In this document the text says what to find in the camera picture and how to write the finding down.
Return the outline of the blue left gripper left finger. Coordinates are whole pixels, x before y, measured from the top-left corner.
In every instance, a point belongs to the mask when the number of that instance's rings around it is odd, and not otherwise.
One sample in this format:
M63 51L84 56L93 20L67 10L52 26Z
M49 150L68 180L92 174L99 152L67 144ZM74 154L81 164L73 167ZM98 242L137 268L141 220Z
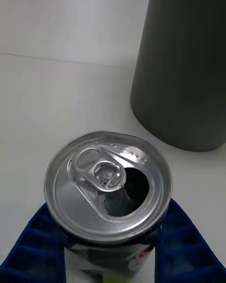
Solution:
M30 219L0 266L2 283L65 283L60 231L46 204Z

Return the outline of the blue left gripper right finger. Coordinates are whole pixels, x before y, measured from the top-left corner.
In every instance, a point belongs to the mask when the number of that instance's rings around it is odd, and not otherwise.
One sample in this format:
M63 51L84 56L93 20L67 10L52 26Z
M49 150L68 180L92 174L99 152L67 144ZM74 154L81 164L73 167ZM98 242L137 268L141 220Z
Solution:
M183 209L171 200L155 248L156 283L226 283L226 269Z

